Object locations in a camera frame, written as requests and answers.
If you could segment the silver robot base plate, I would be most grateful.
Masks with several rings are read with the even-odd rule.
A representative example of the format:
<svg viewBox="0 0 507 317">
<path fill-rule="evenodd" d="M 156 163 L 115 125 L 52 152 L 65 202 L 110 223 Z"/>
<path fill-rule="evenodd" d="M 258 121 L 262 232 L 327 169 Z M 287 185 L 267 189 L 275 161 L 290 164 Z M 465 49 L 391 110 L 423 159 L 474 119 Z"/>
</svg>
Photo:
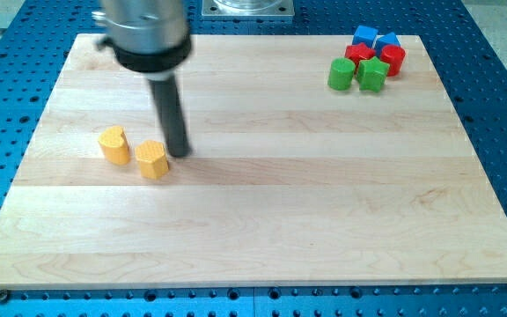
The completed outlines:
<svg viewBox="0 0 507 317">
<path fill-rule="evenodd" d="M 291 20 L 295 16 L 293 0 L 202 0 L 205 20 Z"/>
</svg>

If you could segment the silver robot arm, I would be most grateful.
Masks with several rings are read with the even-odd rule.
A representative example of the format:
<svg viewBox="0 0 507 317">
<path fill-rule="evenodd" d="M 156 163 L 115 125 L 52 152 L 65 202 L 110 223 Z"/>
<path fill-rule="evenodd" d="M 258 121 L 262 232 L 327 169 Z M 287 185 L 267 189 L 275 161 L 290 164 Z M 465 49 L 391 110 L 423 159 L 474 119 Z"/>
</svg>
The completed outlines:
<svg viewBox="0 0 507 317">
<path fill-rule="evenodd" d="M 191 153 L 175 69 L 190 55 L 192 41 L 180 0 L 101 0 L 92 18 L 106 28 L 96 43 L 110 48 L 122 67 L 147 79 L 169 154 Z"/>
</svg>

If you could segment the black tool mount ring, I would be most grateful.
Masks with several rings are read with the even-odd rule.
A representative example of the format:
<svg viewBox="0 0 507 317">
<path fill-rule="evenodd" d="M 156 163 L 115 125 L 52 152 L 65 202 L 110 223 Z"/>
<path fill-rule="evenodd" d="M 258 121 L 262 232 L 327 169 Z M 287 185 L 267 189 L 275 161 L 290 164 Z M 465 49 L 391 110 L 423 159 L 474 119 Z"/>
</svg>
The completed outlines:
<svg viewBox="0 0 507 317">
<path fill-rule="evenodd" d="M 98 51 L 105 48 L 113 50 L 117 63 L 125 69 L 143 74 L 151 74 L 173 71 L 183 63 L 191 53 L 192 41 L 190 35 L 187 35 L 175 47 L 168 48 L 159 53 L 139 54 L 120 48 L 106 35 L 96 42 L 96 49 Z"/>
</svg>

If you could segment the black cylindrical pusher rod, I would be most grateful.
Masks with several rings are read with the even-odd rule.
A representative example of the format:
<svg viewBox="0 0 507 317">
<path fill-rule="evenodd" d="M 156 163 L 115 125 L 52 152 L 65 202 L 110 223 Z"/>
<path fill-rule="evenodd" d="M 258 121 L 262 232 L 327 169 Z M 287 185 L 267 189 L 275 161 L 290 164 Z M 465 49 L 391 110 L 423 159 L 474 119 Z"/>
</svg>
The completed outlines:
<svg viewBox="0 0 507 317">
<path fill-rule="evenodd" d="M 191 146 L 175 76 L 168 74 L 160 79 L 149 78 L 148 83 L 169 154 L 175 158 L 187 157 Z"/>
</svg>

